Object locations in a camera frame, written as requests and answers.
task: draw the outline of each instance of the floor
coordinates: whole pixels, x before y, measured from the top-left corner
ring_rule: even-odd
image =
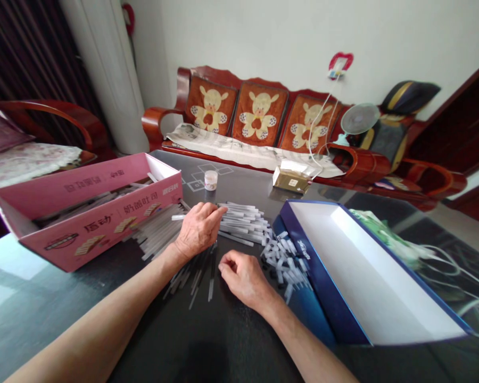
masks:
[[[426,213],[426,215],[479,252],[478,221],[443,204],[439,204],[434,210]]]

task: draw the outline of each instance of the cartoon sheep pattern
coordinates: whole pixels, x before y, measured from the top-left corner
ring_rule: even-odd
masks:
[[[254,92],[249,92],[249,96],[253,101],[253,113],[243,112],[239,115],[240,122],[245,124],[242,129],[243,137],[252,137],[255,133],[257,138],[264,140],[268,137],[268,128],[277,123],[275,116],[266,113],[270,110],[271,104],[278,100],[278,94],[270,97],[267,93],[260,93],[256,96]]]
[[[291,125],[291,133],[295,135],[293,138],[293,147],[295,149],[299,149],[303,145],[307,147],[308,141],[310,141],[310,148],[315,149],[318,146],[319,137],[322,137],[327,133],[328,127],[323,125],[313,126],[312,132],[310,131],[314,119],[316,119],[316,124],[319,124],[323,115],[328,113],[332,109],[332,106],[327,106],[321,112],[319,111],[320,109],[320,104],[311,107],[309,107],[309,104],[307,103],[303,104],[303,110],[305,110],[305,118],[303,119],[304,124],[296,123]]]
[[[227,122],[227,115],[218,112],[220,104],[229,96],[227,92],[220,94],[215,89],[210,89],[206,92],[204,87],[200,86],[200,91],[204,96],[204,107],[194,105],[190,108],[190,112],[195,116],[194,125],[198,128],[218,133],[219,124]]]

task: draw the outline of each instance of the person's right hand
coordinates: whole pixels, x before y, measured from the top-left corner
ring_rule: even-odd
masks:
[[[222,257],[218,269],[230,291],[261,315],[264,309],[282,300],[266,280],[254,256],[231,250]]]

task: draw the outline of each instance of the white power cord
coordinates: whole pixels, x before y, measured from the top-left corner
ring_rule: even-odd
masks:
[[[334,83],[332,84],[332,87],[330,88],[330,91],[328,92],[328,97],[326,97],[326,100],[325,102],[323,102],[323,105],[321,106],[321,109],[319,110],[318,114],[316,115],[316,117],[314,118],[314,121],[312,122],[312,124],[310,125],[310,132],[309,132],[309,140],[307,141],[307,147],[309,148],[309,154],[310,154],[310,157],[312,158],[312,160],[315,162],[316,165],[318,165],[320,167],[320,170],[319,172],[314,176],[312,177],[312,181],[314,181],[314,178],[316,178],[318,175],[321,174],[321,172],[324,170],[323,166],[317,162],[315,159],[314,159],[314,153],[312,152],[312,149],[310,148],[310,142],[312,140],[312,128],[314,127],[314,124],[316,123],[316,120],[318,119],[319,115],[321,114],[321,112],[323,111],[323,109],[325,108],[325,105],[326,103],[328,102],[328,99],[330,98],[330,96],[332,95],[332,92],[333,90],[335,89],[335,85],[338,83],[339,81],[339,78],[337,78]],[[334,116],[334,113],[335,113],[335,108],[337,107],[337,103],[339,102],[339,98],[336,98],[336,101],[335,101],[335,106],[334,106],[334,109],[332,110],[332,115],[330,117],[330,119],[328,120],[328,126],[326,127],[326,133],[325,133],[325,144],[321,146],[321,148],[323,148],[323,146],[326,146],[326,137],[328,136],[328,130],[330,128],[330,122],[332,121],[332,117]]]
[[[444,274],[446,276],[449,276],[449,277],[453,277],[453,276],[458,276],[460,275],[461,273],[464,273],[466,275],[468,275],[470,278],[472,278],[473,280],[475,280],[477,283],[479,283],[479,278],[477,278],[476,276],[472,275],[470,272],[466,271],[465,269],[462,269],[458,263],[448,254],[446,253],[444,250],[440,249],[439,247],[436,247],[436,246],[432,246],[432,245],[421,245],[422,247],[426,247],[426,248],[429,248],[429,249],[432,249],[432,250],[436,250],[438,251],[440,254],[442,254],[444,257],[447,258],[447,260],[443,259],[443,258],[440,258],[438,256],[435,256],[435,255],[429,255],[428,258],[429,259],[432,259],[432,260],[435,260],[435,261],[439,261],[439,262],[443,262],[443,263],[446,263],[446,264],[449,264],[451,266],[453,266],[455,268],[454,271],[452,272],[443,272],[441,270],[438,270],[432,266],[430,266],[429,264],[426,264],[426,266],[428,268],[430,268],[431,270],[433,271],[436,271],[436,272],[439,272],[441,274]],[[428,278],[424,275],[421,275],[421,277],[423,277],[424,279],[430,281],[430,282],[434,282],[434,283],[437,283],[437,284],[440,284],[440,285],[445,285],[445,286],[450,286],[450,287],[453,287],[453,288],[458,288],[458,289],[461,289],[460,287],[458,286],[455,286],[455,285],[451,285],[451,284],[448,284],[448,283],[445,283],[445,282],[440,282],[440,281],[437,281],[437,280],[434,280],[434,279],[431,279],[431,278]],[[457,312],[458,316],[459,317],[463,317],[467,312],[469,312],[470,310],[474,309],[476,314],[479,315],[479,297],[474,295],[474,294],[471,294],[469,292],[466,292],[466,291],[463,291],[465,294],[475,298],[473,301],[471,302],[468,302],[465,306],[463,306],[462,308],[460,308]],[[477,338],[479,338],[479,334],[478,333],[473,333],[473,335]]]

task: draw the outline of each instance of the curtain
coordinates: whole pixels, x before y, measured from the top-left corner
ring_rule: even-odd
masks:
[[[25,99],[77,104],[106,126],[57,1],[0,0],[0,100]],[[72,124],[47,113],[29,113],[56,143],[84,147]]]

